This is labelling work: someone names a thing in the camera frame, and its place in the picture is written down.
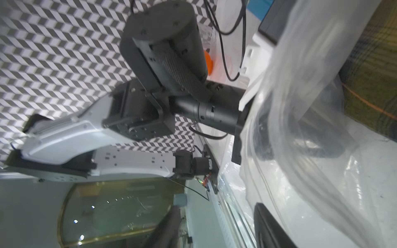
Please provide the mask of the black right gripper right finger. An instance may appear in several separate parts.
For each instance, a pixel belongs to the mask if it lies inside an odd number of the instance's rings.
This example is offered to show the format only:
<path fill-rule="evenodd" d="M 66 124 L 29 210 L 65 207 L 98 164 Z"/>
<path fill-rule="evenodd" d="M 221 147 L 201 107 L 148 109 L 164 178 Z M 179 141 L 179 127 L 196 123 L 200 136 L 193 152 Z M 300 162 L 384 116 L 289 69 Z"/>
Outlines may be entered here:
<path fill-rule="evenodd" d="M 297 248 L 263 203 L 255 205 L 254 228 L 257 248 Z"/>

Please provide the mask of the yellow plaid shirt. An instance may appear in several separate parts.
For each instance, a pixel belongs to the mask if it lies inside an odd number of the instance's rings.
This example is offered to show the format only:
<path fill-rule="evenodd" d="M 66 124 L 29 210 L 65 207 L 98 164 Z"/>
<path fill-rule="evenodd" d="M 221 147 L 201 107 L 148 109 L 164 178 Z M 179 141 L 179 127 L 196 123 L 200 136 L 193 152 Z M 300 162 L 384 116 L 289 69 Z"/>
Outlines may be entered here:
<path fill-rule="evenodd" d="M 397 140 L 397 2 L 381 1 L 339 72 L 344 112 Z"/>

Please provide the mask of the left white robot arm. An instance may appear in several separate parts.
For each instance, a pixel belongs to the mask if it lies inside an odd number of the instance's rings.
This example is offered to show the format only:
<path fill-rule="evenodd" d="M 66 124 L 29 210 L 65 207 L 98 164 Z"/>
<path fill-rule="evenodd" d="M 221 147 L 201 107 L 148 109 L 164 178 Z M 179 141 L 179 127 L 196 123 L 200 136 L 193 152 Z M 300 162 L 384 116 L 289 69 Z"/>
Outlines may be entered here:
<path fill-rule="evenodd" d="M 239 135 L 250 108 L 239 107 L 242 89 L 208 80 L 198 30 L 187 2 L 132 13 L 120 52 L 135 78 L 63 118 L 31 116 L 23 129 L 26 141 L 11 151 L 6 169 L 58 182 L 217 177 L 219 166 L 208 147 L 200 157 L 187 150 L 152 154 L 117 147 L 173 134 L 176 115 L 235 136 L 232 161 L 240 164 Z"/>

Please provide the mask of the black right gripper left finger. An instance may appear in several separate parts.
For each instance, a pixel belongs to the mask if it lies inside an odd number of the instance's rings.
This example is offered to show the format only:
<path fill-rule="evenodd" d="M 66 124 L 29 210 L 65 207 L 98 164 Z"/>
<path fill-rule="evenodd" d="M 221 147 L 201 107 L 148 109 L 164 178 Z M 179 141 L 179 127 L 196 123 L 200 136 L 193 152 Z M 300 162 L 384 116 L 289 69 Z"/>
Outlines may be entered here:
<path fill-rule="evenodd" d="M 172 206 L 147 239 L 143 248 L 177 248 L 181 221 L 180 207 Z"/>

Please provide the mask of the clear plastic vacuum bag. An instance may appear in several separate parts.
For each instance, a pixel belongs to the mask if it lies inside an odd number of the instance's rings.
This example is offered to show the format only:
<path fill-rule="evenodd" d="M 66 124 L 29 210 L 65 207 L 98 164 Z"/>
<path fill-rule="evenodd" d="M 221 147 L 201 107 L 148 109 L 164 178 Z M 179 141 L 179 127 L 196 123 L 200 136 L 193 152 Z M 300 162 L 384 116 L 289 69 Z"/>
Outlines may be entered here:
<path fill-rule="evenodd" d="M 223 172 L 254 237 L 263 203 L 298 248 L 396 247 L 397 140 L 345 114 L 339 76 L 380 2 L 290 12 Z"/>

